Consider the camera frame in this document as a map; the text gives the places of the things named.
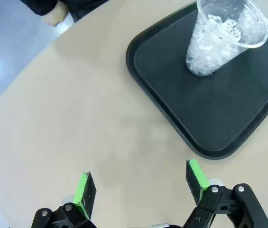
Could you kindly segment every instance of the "person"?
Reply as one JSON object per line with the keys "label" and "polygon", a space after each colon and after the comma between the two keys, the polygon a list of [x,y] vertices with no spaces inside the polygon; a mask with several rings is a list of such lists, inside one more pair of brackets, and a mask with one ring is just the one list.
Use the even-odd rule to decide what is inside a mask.
{"label": "person", "polygon": [[21,0],[35,14],[43,17],[44,21],[52,26],[64,21],[68,11],[74,22],[102,5],[108,0]]}

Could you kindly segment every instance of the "tabletop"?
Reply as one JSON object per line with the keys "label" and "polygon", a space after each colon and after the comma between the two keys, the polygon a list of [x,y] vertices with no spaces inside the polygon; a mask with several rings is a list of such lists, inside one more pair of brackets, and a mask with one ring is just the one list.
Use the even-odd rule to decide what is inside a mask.
{"label": "tabletop", "polygon": [[[13,228],[56,210],[84,171],[101,227],[183,225],[195,207],[185,161],[247,183],[268,215],[268,116],[230,157],[196,155],[130,76],[131,40],[190,0],[110,0],[48,46],[0,98],[0,211]],[[218,217],[214,226],[231,227]]]}

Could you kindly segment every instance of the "blue-gray floor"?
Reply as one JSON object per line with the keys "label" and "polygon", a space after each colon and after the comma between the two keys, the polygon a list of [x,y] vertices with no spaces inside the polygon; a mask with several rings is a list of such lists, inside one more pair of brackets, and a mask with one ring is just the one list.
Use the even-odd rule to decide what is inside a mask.
{"label": "blue-gray floor", "polygon": [[0,95],[48,44],[73,25],[70,14],[56,27],[20,0],[0,0]]}

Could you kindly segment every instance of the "person's arm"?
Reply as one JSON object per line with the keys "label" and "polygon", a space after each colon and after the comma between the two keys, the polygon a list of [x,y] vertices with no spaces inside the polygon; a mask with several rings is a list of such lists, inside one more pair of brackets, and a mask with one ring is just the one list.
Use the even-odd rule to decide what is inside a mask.
{"label": "person's arm", "polygon": [[56,26],[64,21],[68,13],[67,6],[59,0],[21,0],[35,14],[43,16],[47,24]]}

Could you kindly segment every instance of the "black tray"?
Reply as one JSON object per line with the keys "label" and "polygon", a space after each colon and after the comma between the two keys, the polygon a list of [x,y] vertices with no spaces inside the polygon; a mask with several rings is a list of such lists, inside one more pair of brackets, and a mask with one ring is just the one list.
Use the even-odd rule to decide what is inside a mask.
{"label": "black tray", "polygon": [[212,76],[196,77],[185,55],[196,4],[148,28],[130,43],[129,72],[199,155],[222,159],[237,150],[268,114],[268,41]]}

